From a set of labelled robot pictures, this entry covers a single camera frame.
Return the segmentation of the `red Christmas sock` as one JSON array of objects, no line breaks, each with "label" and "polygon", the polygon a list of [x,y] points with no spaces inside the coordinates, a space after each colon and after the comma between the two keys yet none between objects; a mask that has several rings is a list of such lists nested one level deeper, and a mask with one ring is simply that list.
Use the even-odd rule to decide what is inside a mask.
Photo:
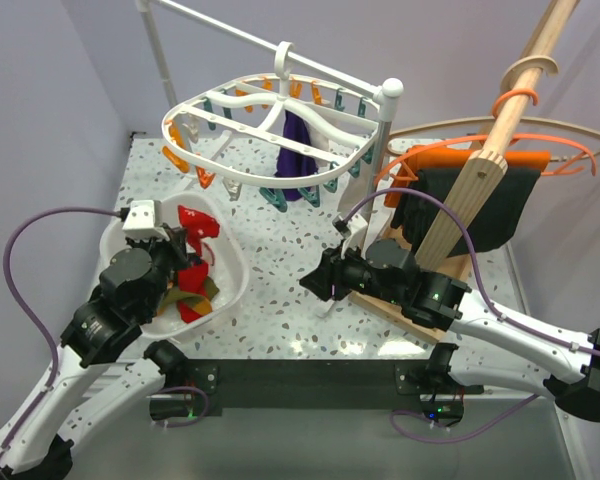
[{"label": "red Christmas sock", "polygon": [[177,212],[180,225],[186,231],[187,253],[214,266],[216,256],[208,240],[219,236],[218,221],[207,213],[184,205],[179,205]]},{"label": "red Christmas sock", "polygon": [[212,300],[219,293],[219,288],[209,271],[209,265],[201,263],[178,272],[175,304],[186,324],[192,324],[213,311]]}]

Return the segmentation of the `green striped sock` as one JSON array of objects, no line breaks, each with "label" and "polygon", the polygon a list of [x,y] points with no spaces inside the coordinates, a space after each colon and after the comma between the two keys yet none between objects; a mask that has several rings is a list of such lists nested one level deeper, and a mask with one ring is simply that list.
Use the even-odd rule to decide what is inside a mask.
[{"label": "green striped sock", "polygon": [[213,312],[212,301],[219,293],[220,289],[210,277],[206,277],[195,292],[183,291],[175,283],[170,282],[166,295],[158,307],[157,316],[163,315],[170,306],[174,305],[180,319],[186,324],[191,324]]}]

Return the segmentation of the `white round clip hanger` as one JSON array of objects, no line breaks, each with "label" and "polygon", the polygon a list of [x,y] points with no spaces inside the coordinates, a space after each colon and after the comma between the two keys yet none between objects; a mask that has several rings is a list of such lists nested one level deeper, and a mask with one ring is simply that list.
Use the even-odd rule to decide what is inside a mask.
[{"label": "white round clip hanger", "polygon": [[[263,47],[274,52],[274,71],[240,77],[203,92],[189,100],[174,104],[161,121],[165,146],[182,161],[220,175],[237,184],[273,189],[299,189],[331,181],[347,173],[378,141],[380,127],[391,121],[395,103],[382,85],[372,85],[343,72],[316,63],[294,52],[294,45],[282,41],[278,45],[264,42]],[[376,121],[348,114],[322,104],[304,101],[292,95],[296,82],[327,87],[337,93],[356,96],[376,109]],[[329,150],[303,145],[273,132],[273,126],[286,111],[299,116],[308,126],[326,136],[329,141],[346,147],[350,153],[340,157]],[[198,122],[221,126],[221,144],[225,148],[234,133],[258,139],[279,148],[307,155],[324,163],[328,169],[311,176],[279,178],[236,170],[204,157],[181,144],[181,134],[171,131],[178,127],[198,129]]]}]

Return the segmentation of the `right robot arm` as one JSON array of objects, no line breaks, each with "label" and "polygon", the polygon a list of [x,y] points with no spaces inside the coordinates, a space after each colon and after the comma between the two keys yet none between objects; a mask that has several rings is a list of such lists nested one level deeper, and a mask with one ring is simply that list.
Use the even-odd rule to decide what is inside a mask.
[{"label": "right robot arm", "polygon": [[577,332],[504,308],[466,283],[417,265],[393,239],[365,252],[327,248],[300,285],[322,301],[352,292],[398,307],[414,324],[472,337],[503,350],[434,349],[425,369],[439,393],[454,386],[499,386],[551,399],[566,413],[600,423],[600,329]]}]

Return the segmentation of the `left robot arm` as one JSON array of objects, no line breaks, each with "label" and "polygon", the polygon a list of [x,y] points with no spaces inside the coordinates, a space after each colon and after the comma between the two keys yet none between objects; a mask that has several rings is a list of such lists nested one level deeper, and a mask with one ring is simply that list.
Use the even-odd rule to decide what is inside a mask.
[{"label": "left robot arm", "polygon": [[162,226],[151,239],[129,239],[100,273],[63,331],[46,377],[0,429],[0,472],[7,478],[42,479],[54,462],[68,468],[74,451],[126,407],[185,385],[186,357],[163,340],[98,394],[83,397],[153,320],[176,274],[190,266],[185,237],[182,228]]}]

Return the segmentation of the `white plastic basin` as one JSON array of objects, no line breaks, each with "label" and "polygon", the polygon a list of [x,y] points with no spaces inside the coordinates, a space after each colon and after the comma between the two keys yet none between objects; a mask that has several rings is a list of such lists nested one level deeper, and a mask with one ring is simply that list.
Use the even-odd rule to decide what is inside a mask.
[{"label": "white plastic basin", "polygon": [[228,221],[211,198],[193,191],[173,193],[161,200],[162,220],[170,226],[177,225],[177,207],[180,205],[208,214],[220,224],[219,236],[208,241],[209,247],[203,254],[205,259],[214,261],[210,276],[219,293],[211,301],[212,311],[190,324],[181,320],[176,307],[168,307],[161,316],[141,327],[141,338],[147,342],[171,340],[186,343],[207,325],[231,319],[249,283],[248,262]]}]

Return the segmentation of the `wooden rack base tray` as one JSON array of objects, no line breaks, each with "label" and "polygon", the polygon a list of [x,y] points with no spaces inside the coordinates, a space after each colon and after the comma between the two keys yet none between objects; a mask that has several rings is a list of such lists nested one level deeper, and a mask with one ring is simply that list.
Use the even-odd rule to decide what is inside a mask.
[{"label": "wooden rack base tray", "polygon": [[[447,258],[438,269],[439,273],[467,282],[472,272],[471,260],[468,255]],[[416,325],[401,314],[398,306],[372,298],[360,293],[351,293],[349,299],[364,310],[373,313],[394,326],[417,337],[419,340],[436,344],[440,342],[445,332],[439,329],[426,329]]]}]

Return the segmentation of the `white sock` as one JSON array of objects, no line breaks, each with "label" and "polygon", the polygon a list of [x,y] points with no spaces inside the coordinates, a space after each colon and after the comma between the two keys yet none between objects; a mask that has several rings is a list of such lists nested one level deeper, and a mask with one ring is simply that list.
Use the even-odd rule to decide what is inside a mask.
[{"label": "white sock", "polygon": [[[329,139],[316,130],[313,126],[308,127],[311,145],[314,148],[322,150],[330,150],[331,144]],[[362,161],[360,163],[360,173],[357,177],[349,177],[348,183],[338,203],[337,211],[340,214],[346,214],[350,209],[360,201],[368,190],[368,181],[372,175],[370,164]]]}]

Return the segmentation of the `teal clothes peg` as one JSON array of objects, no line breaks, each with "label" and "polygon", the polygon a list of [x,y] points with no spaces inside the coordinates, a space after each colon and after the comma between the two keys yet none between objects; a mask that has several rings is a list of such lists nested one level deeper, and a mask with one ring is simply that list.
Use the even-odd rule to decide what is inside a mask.
[{"label": "teal clothes peg", "polygon": [[259,188],[260,195],[277,211],[285,213],[288,209],[284,192],[281,189]]}]

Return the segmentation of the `purple sock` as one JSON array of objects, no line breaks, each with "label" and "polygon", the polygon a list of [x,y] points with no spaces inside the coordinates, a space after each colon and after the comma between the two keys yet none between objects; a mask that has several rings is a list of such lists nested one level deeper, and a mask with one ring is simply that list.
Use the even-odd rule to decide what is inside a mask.
[{"label": "purple sock", "polygon": [[[285,112],[283,137],[303,145],[311,145],[305,122],[292,112]],[[317,172],[315,160],[307,155],[281,148],[276,162],[275,176],[279,178],[311,176]]]}]

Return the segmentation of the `dark grey garment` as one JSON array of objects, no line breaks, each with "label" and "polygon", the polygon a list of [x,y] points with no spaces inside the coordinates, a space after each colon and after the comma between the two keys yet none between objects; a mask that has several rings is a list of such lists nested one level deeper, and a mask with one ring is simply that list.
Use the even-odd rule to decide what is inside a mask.
[{"label": "dark grey garment", "polygon": [[[418,181],[410,187],[443,201],[459,173],[458,168],[421,169],[417,172]],[[467,225],[476,252],[485,253],[498,249],[513,237],[539,178],[540,172],[532,168],[508,169],[481,210]],[[416,251],[438,212],[439,209],[425,199],[401,194],[391,227],[400,229],[402,237]]]}]

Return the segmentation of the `white drying stand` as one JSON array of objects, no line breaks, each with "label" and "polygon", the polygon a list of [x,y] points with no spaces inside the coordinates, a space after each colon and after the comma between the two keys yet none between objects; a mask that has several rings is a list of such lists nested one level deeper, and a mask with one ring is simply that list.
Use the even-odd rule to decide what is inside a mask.
[{"label": "white drying stand", "polygon": [[[139,1],[141,16],[169,109],[160,123],[163,153],[177,169],[207,188],[221,178],[233,201],[243,186],[259,189],[284,212],[286,192],[295,190],[317,205],[344,174],[369,159],[372,173],[384,162],[384,150],[404,87],[388,78],[374,85],[296,53],[292,43],[274,44],[177,1],[160,7],[273,55],[270,72],[229,80],[188,100],[178,100],[158,28],[153,2]],[[316,162],[306,174],[259,175],[220,162],[236,136],[260,140]]]}]

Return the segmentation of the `wooden rack post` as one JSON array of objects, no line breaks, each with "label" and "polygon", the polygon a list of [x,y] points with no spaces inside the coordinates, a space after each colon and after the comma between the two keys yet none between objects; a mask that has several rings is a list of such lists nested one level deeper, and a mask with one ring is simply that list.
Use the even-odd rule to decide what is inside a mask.
[{"label": "wooden rack post", "polygon": [[508,168],[505,151],[513,139],[531,95],[544,74],[554,70],[551,54],[579,2],[558,0],[549,3],[536,25],[520,59],[501,82],[508,97],[496,108],[497,117],[481,148],[471,153],[444,204],[465,225],[470,224]]}]

